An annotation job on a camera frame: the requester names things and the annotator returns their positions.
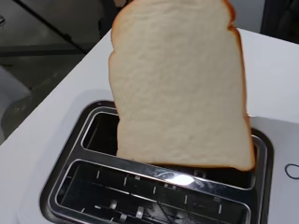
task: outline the toaster grill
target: toaster grill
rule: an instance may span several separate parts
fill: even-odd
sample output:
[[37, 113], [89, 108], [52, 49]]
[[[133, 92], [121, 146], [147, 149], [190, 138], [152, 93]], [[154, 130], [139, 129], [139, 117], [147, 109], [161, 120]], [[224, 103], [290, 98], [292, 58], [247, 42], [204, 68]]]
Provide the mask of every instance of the toaster grill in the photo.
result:
[[41, 195], [48, 220], [152, 224], [266, 220], [264, 195], [273, 158], [267, 155], [272, 148], [261, 137], [252, 136], [254, 171], [152, 166], [115, 157], [118, 123], [109, 102], [91, 105], [82, 113]]
[[58, 204], [117, 223], [244, 224], [249, 213], [240, 203], [85, 161], [64, 182]]

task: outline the toaster slot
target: toaster slot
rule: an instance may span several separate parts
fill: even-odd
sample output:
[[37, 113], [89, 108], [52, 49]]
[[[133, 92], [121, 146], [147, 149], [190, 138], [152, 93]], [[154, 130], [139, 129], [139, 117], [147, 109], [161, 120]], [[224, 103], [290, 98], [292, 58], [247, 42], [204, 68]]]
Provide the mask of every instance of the toaster slot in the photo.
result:
[[[83, 138], [83, 147], [92, 151], [116, 156], [117, 127], [119, 121], [119, 117], [114, 114], [96, 114], [92, 119], [91, 124], [89, 124], [89, 128]], [[255, 181], [254, 171], [241, 172], [234, 168], [202, 169], [175, 165], [165, 166], [162, 164], [160, 166], [242, 189], [252, 188]]]
[[245, 224], [249, 210], [180, 186], [76, 161], [57, 203], [82, 215], [116, 223]]

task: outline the bread slice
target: bread slice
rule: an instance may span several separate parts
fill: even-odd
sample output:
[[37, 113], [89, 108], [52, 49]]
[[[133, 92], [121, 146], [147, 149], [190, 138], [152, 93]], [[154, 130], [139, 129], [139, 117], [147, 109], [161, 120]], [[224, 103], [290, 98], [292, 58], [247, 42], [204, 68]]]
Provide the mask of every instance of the bread slice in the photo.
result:
[[152, 164], [255, 163], [241, 40], [227, 0], [135, 0], [112, 27], [117, 156]]

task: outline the wall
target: wall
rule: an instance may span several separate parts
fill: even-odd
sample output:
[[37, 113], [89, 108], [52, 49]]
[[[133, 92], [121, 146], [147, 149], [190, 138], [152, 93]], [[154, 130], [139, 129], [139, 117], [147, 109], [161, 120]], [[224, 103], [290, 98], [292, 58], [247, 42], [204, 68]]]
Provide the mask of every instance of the wall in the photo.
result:
[[265, 0], [229, 0], [236, 10], [235, 25], [239, 28], [260, 33]]

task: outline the metal frame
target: metal frame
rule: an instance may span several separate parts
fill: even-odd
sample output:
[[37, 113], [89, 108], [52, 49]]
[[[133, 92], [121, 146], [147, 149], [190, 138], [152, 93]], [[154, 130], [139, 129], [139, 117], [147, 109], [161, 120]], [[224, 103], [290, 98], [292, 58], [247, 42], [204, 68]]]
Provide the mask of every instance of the metal frame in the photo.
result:
[[[78, 131], [78, 137], [74, 144], [69, 148], [66, 158], [64, 158], [64, 168], [61, 170], [58, 176], [55, 178], [53, 188], [50, 191], [50, 196], [47, 199], [48, 211], [57, 217], [65, 217], [67, 219], [76, 220], [79, 223], [98, 223], [99, 219], [95, 217], [85, 216], [74, 210], [67, 209], [60, 206], [56, 202], [56, 195], [59, 192], [61, 184], [64, 181], [67, 170], [75, 161], [87, 161], [100, 166], [106, 166], [111, 169], [120, 170], [126, 173], [144, 176], [146, 178], [163, 181], [168, 183], [169, 179], [175, 178], [177, 175], [185, 175], [180, 172], [168, 170], [166, 168], [156, 167], [148, 164], [142, 164], [135, 161], [127, 161], [115, 156], [103, 154], [88, 150], [82, 146], [82, 140], [86, 132], [90, 129], [91, 123], [94, 117], [99, 113], [107, 113], [117, 115], [115, 108], [101, 103], [100, 106], [95, 108], [87, 117]], [[266, 170], [268, 162], [268, 148], [269, 146], [257, 135], [252, 136], [254, 145], [257, 147], [257, 166], [256, 166], [256, 177], [254, 186], [250, 189], [241, 189], [215, 181], [206, 180], [204, 178], [194, 177], [188, 175], [193, 180], [190, 185], [182, 186], [186, 189], [202, 192], [212, 196], [220, 197], [229, 201], [244, 204], [250, 212], [249, 223], [262, 223], [261, 216], [264, 211], [263, 209], [263, 194], [265, 192], [265, 181], [266, 181]]]

